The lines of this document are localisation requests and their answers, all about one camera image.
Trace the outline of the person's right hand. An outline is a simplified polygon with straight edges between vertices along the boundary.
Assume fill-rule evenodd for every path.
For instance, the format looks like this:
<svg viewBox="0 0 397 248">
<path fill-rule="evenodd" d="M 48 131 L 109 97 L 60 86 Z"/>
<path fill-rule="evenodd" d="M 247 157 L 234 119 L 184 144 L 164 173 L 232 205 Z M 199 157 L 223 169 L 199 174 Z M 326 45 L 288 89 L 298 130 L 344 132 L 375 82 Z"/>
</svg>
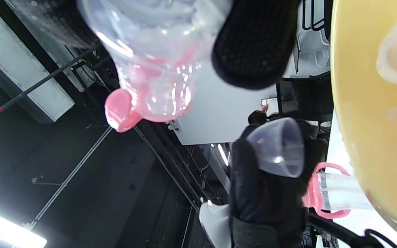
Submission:
<svg viewBox="0 0 397 248">
<path fill-rule="evenodd" d="M 165 70 L 210 59 L 228 84 L 278 82 L 296 42 L 299 0 L 13 0 L 16 11 L 68 47 L 101 42 L 117 68 Z"/>
</svg>

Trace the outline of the person's left hand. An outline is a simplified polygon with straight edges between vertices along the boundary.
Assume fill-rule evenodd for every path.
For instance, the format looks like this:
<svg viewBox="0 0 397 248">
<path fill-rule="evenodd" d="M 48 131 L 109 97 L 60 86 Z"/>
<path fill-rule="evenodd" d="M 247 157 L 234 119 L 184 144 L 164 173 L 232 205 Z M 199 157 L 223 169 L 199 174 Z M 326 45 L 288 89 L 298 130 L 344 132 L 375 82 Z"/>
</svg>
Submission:
<svg viewBox="0 0 397 248">
<path fill-rule="evenodd" d="M 246 140 L 257 125 L 247 126 L 233 143 L 229 220 L 233 248 L 302 247 L 307 222 L 302 197 L 325 149 L 323 142 L 311 138 L 309 123 L 297 123 L 305 146 L 305 165 L 297 178 L 259 169 L 255 151 Z"/>
</svg>

